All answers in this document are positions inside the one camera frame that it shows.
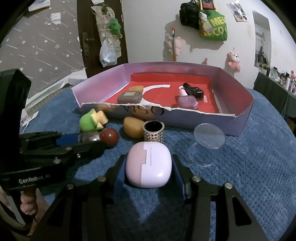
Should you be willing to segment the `person's left hand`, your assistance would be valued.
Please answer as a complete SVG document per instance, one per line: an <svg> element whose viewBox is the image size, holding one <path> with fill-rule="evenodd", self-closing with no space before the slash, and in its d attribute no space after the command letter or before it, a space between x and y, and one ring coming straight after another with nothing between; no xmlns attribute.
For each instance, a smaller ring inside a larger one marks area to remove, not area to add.
<svg viewBox="0 0 296 241"><path fill-rule="evenodd" d="M26 215L35 215L38 212L36 191L27 190L21 194L21 211Z"/></svg>

